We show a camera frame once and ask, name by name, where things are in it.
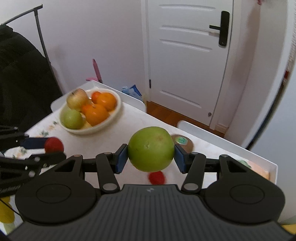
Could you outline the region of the brown kiwi with sticker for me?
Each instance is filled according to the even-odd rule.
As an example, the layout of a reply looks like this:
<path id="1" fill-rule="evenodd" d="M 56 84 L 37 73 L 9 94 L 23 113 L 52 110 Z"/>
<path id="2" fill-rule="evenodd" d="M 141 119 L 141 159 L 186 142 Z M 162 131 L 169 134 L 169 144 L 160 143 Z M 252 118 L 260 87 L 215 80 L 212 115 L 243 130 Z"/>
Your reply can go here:
<path id="1" fill-rule="evenodd" d="M 179 144 L 187 153 L 191 153 L 194 148 L 193 142 L 186 136 L 173 134 L 171 138 L 174 141 L 174 144 Z"/>

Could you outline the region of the green apple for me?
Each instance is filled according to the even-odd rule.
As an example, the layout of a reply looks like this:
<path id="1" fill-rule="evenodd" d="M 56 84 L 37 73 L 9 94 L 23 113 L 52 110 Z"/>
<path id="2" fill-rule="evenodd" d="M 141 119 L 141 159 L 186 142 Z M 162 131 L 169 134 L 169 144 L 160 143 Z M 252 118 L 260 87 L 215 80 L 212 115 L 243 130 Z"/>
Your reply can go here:
<path id="1" fill-rule="evenodd" d="M 131 164 L 143 172 L 158 172 L 167 168 L 175 152 L 170 134 L 158 126 L 138 130 L 128 143 Z"/>
<path id="2" fill-rule="evenodd" d="M 84 118 L 79 111 L 67 109 L 61 114 L 61 123 L 66 128 L 78 130 L 84 125 Z"/>

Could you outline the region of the large orange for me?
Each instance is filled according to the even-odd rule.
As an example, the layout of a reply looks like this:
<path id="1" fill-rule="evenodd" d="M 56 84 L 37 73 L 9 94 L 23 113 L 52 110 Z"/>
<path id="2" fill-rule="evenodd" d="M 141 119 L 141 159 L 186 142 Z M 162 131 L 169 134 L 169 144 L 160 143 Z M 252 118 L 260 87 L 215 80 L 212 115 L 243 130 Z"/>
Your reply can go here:
<path id="1" fill-rule="evenodd" d="M 86 104 L 82 106 L 81 113 L 84 114 L 86 121 L 91 126 L 96 126 L 102 123 L 110 116 L 106 108 L 100 104 Z"/>
<path id="2" fill-rule="evenodd" d="M 117 106 L 117 99 L 113 94 L 104 92 L 97 97 L 96 103 L 105 107 L 107 111 L 112 111 Z"/>

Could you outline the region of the small mandarin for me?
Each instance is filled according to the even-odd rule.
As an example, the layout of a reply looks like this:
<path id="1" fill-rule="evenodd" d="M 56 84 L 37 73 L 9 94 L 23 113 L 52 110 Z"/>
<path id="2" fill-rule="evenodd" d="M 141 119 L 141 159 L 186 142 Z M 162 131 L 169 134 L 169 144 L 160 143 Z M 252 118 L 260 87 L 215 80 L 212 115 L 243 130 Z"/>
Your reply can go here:
<path id="1" fill-rule="evenodd" d="M 97 104 L 97 100 L 99 98 L 99 96 L 101 95 L 101 92 L 99 91 L 94 91 L 91 95 L 91 100 L 93 103 Z"/>

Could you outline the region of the yellow-red apple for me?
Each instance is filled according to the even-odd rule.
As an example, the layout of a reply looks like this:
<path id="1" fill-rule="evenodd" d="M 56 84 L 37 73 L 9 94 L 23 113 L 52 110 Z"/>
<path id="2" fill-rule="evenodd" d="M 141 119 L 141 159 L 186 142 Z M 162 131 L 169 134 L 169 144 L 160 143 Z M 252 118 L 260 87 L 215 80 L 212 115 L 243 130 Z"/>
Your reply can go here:
<path id="1" fill-rule="evenodd" d="M 82 106 L 89 103 L 89 97 L 85 90 L 79 88 L 67 96 L 66 102 L 70 109 L 81 111 Z"/>

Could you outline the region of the white tray table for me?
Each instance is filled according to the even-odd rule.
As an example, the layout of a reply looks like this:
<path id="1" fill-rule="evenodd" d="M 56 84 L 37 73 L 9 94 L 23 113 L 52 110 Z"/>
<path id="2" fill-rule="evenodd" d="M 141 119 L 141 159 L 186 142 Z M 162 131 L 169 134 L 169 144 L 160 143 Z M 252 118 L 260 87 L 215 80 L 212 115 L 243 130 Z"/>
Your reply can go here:
<path id="1" fill-rule="evenodd" d="M 146 113 L 145 104 L 125 93 L 95 81 L 88 81 L 78 88 L 89 90 L 94 87 L 113 90 L 119 94 L 122 101 L 118 116 L 102 130 L 90 135 L 75 135 L 67 132 L 62 126 L 57 127 L 50 136 L 58 137 L 65 146 L 67 156 L 81 154 L 85 158 L 93 158 L 104 151 L 114 152 L 121 144 L 128 143 L 130 137 L 138 130 L 148 126 L 159 126 L 170 134 L 179 134 L 188 137 L 194 144 L 193 151 L 206 155 L 207 158 L 218 159 L 227 154 L 236 160 L 244 160 L 252 170 L 268 172 L 269 181 L 276 184 L 278 166 L 236 144 L 218 137 L 195 125 L 181 121 L 178 128 L 168 125 Z M 163 170 L 168 184 L 178 184 L 181 187 L 185 175 L 181 174 L 174 161 Z M 117 180 L 123 184 L 148 184 L 147 173 L 138 171 L 129 161 L 123 172 L 117 175 Z"/>

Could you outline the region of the cream duck-print bowl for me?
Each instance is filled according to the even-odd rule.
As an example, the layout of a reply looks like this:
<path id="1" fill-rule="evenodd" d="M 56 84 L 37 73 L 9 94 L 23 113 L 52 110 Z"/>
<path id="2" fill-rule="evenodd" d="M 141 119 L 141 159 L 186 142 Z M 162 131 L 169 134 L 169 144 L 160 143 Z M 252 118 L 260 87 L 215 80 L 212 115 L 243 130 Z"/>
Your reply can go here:
<path id="1" fill-rule="evenodd" d="M 67 132 L 90 135 L 107 127 L 118 116 L 122 101 L 113 90 L 78 88 L 66 96 L 59 122 Z"/>

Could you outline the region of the floral white tablecloth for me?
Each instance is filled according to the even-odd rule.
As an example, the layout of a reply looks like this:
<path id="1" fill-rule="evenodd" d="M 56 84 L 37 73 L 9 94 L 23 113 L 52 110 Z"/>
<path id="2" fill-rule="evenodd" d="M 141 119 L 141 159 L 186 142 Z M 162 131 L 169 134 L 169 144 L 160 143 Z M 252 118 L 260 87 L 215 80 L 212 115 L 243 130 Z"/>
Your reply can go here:
<path id="1" fill-rule="evenodd" d="M 270 162 L 205 130 L 190 134 L 123 102 L 113 122 L 104 129 L 85 136 L 74 135 L 62 128 L 59 112 L 55 111 L 28 134 L 40 137 L 48 133 L 64 144 L 67 156 L 81 154 L 94 158 L 103 152 L 113 152 L 128 143 L 141 128 L 159 126 L 170 134 L 183 135 L 193 142 L 193 150 L 216 159 L 227 154 L 245 161 L 252 170 L 271 176 Z M 103 197 L 99 204 L 79 221 L 62 226 L 36 226 L 16 219 L 12 240 L 254 240 L 256 227 L 242 227 L 223 222 L 204 209 L 201 200 L 178 192 L 185 175 L 175 162 L 165 170 L 167 184 L 148 191 L 147 173 L 127 163 L 117 181 L 123 192 Z"/>

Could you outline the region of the black garment on rack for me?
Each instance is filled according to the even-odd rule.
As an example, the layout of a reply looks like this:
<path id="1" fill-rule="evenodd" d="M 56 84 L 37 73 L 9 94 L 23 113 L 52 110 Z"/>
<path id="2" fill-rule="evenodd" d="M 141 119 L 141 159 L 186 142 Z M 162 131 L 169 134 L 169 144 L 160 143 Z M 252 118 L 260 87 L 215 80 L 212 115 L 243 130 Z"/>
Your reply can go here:
<path id="1" fill-rule="evenodd" d="M 27 131 L 62 96 L 52 66 L 28 39 L 1 24 L 1 125 Z"/>

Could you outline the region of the blue plastic bag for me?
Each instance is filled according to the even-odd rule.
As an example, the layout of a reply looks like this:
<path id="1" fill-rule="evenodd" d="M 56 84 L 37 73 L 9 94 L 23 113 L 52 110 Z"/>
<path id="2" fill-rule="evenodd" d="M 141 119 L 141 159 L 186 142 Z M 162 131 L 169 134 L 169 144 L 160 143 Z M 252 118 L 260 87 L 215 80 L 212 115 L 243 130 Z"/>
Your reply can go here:
<path id="1" fill-rule="evenodd" d="M 140 91 L 138 90 L 138 88 L 136 87 L 135 84 L 132 87 L 123 86 L 121 88 L 121 92 L 123 92 L 131 97 L 134 97 L 140 101 L 143 101 L 142 94 L 140 93 Z"/>

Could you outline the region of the white panel door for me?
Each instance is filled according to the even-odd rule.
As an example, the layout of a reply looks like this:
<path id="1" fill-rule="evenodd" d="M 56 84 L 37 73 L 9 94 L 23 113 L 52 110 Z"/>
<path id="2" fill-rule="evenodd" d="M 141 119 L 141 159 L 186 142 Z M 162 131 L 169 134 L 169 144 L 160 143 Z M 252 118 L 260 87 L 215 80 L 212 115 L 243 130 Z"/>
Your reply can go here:
<path id="1" fill-rule="evenodd" d="M 148 100 L 215 128 L 221 111 L 233 1 L 142 1 Z M 221 12 L 230 13 L 227 46 Z"/>

